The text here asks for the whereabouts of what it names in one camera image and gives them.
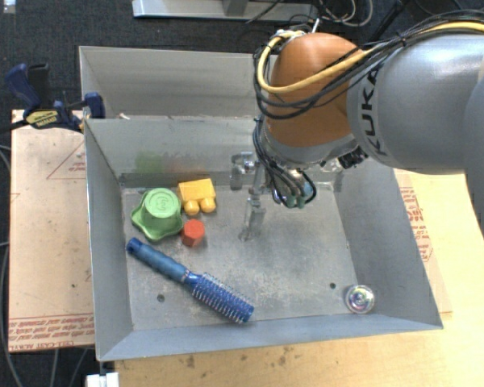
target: blue hairbrush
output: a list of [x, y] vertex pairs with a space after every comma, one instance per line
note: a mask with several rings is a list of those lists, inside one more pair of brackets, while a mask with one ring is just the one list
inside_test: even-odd
[[198, 275], [163, 252], [131, 238], [127, 252], [191, 290], [192, 295], [235, 323], [246, 323], [254, 311], [248, 299], [208, 273]]

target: hairbrush handle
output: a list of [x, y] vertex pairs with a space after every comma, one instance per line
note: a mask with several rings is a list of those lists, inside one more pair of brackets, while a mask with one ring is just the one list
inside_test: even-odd
[[177, 261], [157, 251], [150, 245], [142, 243], [137, 238], [131, 238], [127, 243], [127, 252], [150, 265], [159, 273], [170, 277], [176, 282], [183, 283], [187, 274], [190, 272], [187, 267], [179, 264]]

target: gray bin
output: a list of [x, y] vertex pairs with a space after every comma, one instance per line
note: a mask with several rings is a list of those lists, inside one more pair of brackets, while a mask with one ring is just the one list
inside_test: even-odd
[[[264, 196], [261, 236], [237, 238], [252, 178], [233, 191], [229, 176], [232, 155], [253, 150], [251, 55], [82, 47], [80, 57], [82, 91], [98, 91], [107, 116], [85, 129], [98, 360], [442, 328], [394, 173], [372, 160], [310, 171], [319, 195], [303, 210]], [[114, 119], [120, 113], [131, 119]], [[247, 324], [125, 251], [133, 236], [147, 242], [130, 220], [145, 190], [203, 177], [214, 182], [217, 210], [200, 215], [202, 244], [172, 236], [153, 247], [252, 299]], [[356, 283], [376, 294], [369, 314], [344, 304]]]

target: blue clamp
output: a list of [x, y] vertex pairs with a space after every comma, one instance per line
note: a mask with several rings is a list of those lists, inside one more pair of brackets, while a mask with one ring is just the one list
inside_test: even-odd
[[[18, 64], [6, 75], [9, 90], [27, 104], [23, 112], [23, 120], [36, 129], [59, 127], [70, 131], [82, 132], [83, 122], [72, 113], [71, 107], [56, 100], [52, 108], [40, 108], [40, 96], [29, 82], [27, 66]], [[70, 105], [72, 107], [84, 106], [90, 109], [86, 117], [104, 119], [106, 110], [102, 97], [97, 92], [87, 93], [83, 101]]]

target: yellow toy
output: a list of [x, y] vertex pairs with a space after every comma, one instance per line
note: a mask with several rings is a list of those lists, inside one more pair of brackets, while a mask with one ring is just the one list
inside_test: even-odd
[[216, 208], [215, 189], [210, 178], [177, 184], [177, 196], [187, 215], [198, 214], [199, 208], [206, 213]]

